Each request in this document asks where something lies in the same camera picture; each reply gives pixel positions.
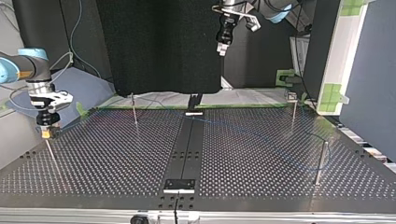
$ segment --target thin metal post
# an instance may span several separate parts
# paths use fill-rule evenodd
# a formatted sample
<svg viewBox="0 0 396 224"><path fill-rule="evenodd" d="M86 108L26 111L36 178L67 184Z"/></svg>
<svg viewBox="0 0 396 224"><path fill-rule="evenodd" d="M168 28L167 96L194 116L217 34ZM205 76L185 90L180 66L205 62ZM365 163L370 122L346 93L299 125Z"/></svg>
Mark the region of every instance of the thin metal post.
<svg viewBox="0 0 396 224"><path fill-rule="evenodd" d="M46 140L45 142L47 144L47 149L49 150L50 156L52 157L53 160L55 160L55 156L53 155L53 152L52 152L52 147L50 146L50 141Z"/></svg>
<svg viewBox="0 0 396 224"><path fill-rule="evenodd" d="M322 148L322 151L320 154L320 159L319 159L317 177L315 179L315 185L319 184L321 172L323 170L324 156L325 156L326 148L328 148L328 146L329 146L329 143L327 141L323 143L323 148Z"/></svg>

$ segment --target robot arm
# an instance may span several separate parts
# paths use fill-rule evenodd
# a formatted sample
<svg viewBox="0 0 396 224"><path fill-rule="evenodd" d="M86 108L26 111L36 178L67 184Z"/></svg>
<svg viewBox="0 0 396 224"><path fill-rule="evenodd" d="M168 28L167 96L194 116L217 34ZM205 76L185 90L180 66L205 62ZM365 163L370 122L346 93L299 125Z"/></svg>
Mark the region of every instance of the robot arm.
<svg viewBox="0 0 396 224"><path fill-rule="evenodd" d="M0 52L0 84L25 80L32 105L37 109L36 123L42 137L56 137L60 129L57 111L68 107L73 96L56 91L50 75L47 54L43 49L19 49L19 55Z"/></svg>
<svg viewBox="0 0 396 224"><path fill-rule="evenodd" d="M224 56L227 48L233 43L233 28L238 24L241 18L246 18L247 28L255 32L261 28L259 20L246 12L247 3L254 6L267 20L273 23L282 21L287 15L296 0L270 0L271 7L266 2L269 0L220 0L217 6L212 10L220 13L220 29L216 35L218 41L218 53Z"/></svg>

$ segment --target perforated metal plate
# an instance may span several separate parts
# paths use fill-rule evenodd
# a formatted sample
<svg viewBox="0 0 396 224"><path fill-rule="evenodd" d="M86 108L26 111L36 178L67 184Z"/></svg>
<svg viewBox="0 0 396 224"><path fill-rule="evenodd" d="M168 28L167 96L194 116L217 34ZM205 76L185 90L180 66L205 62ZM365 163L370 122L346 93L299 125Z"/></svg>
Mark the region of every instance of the perforated metal plate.
<svg viewBox="0 0 396 224"><path fill-rule="evenodd" d="M96 112L51 143L55 161L46 149L25 155L24 163L1 179L0 192L110 197L137 206L136 198L156 199L182 118L161 110L136 113L137 125L132 110Z"/></svg>
<svg viewBox="0 0 396 224"><path fill-rule="evenodd" d="M0 207L173 209L175 195L162 187L182 176L196 181L193 195L179 196L180 210L396 213L395 174L312 112L137 116L135 126L130 110L93 114L52 143L56 162L47 150L23 155L0 171Z"/></svg>
<svg viewBox="0 0 396 224"><path fill-rule="evenodd" d="M396 210L395 175L323 117L299 109L293 121L287 107L206 110L205 119L195 209ZM316 186L318 136L329 142L330 154Z"/></svg>

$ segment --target green tape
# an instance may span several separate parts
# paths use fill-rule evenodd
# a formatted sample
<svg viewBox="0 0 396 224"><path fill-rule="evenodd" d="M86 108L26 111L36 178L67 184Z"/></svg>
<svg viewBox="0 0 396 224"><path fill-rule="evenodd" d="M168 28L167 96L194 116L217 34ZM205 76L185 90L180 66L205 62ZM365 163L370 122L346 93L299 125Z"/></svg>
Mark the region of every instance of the green tape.
<svg viewBox="0 0 396 224"><path fill-rule="evenodd" d="M6 106L6 102L8 101L8 99L3 99L0 101L0 110L6 110L8 109L8 107Z"/></svg>
<svg viewBox="0 0 396 224"><path fill-rule="evenodd" d="M289 70L277 70L276 71L276 86L277 87L292 87L293 84L286 83L280 80L280 77L294 77L294 69Z"/></svg>
<svg viewBox="0 0 396 224"><path fill-rule="evenodd" d="M146 106L146 105L137 105L134 108L131 105L105 105L105 106L100 106L98 107L100 109L137 109L137 110L142 110L142 109L147 109L147 110L164 110L164 109L187 109L186 105L166 105L166 108L163 108L161 105L151 105L151 106Z"/></svg>
<svg viewBox="0 0 396 224"><path fill-rule="evenodd" d="M290 105L285 104L258 104L258 105L198 105L198 109L218 109L218 108L279 108Z"/></svg>
<svg viewBox="0 0 396 224"><path fill-rule="evenodd" d="M285 104L262 104L262 105L198 105L197 109L215 109L215 108L277 108L277 107L285 107L288 106L289 103ZM102 106L100 109L133 109L130 105L109 105ZM161 105L155 106L136 106L135 109L148 109L148 110L162 110L165 109ZM184 105L166 105L166 109L187 109Z"/></svg>
<svg viewBox="0 0 396 224"><path fill-rule="evenodd" d="M319 111L335 112L335 108L341 100L340 90L341 84L325 84L318 107Z"/></svg>
<svg viewBox="0 0 396 224"><path fill-rule="evenodd" d="M302 104L304 104L306 97L308 96L308 94L306 92L303 93L303 95L301 96L301 102Z"/></svg>
<svg viewBox="0 0 396 224"><path fill-rule="evenodd" d="M82 106L82 103L76 102L76 110L79 113L79 115L84 119L88 117L89 111L84 109L84 106Z"/></svg>
<svg viewBox="0 0 396 224"><path fill-rule="evenodd" d="M344 0L341 16L359 16L363 5L363 0Z"/></svg>

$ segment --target metal rod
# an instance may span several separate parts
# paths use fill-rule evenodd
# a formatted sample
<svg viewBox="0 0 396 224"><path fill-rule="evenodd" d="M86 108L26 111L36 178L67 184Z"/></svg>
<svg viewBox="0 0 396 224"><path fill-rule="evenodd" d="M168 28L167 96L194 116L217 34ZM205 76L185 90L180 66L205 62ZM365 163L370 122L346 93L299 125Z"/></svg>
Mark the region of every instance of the metal rod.
<svg viewBox="0 0 396 224"><path fill-rule="evenodd" d="M297 101L294 102L294 110L293 110L293 121L296 118L296 111L297 111Z"/></svg>
<svg viewBox="0 0 396 224"><path fill-rule="evenodd" d="M324 156L325 156L326 148L328 147L328 145L329 145L329 143L327 141L323 143L323 147L322 147L322 151L321 151L320 159L319 159L317 177L315 179L315 185L318 185L319 181L320 181L321 172L323 170Z"/></svg>
<svg viewBox="0 0 396 224"><path fill-rule="evenodd" d="M46 144L47 144L47 149L49 150L50 156L52 157L53 160L55 160L55 156L53 155L53 152L52 152L52 147L50 146L50 141L46 140Z"/></svg>
<svg viewBox="0 0 396 224"><path fill-rule="evenodd" d="M134 111L134 124L137 124L137 116L136 116L136 110L134 109L134 94L131 94L132 96L132 109Z"/></svg>

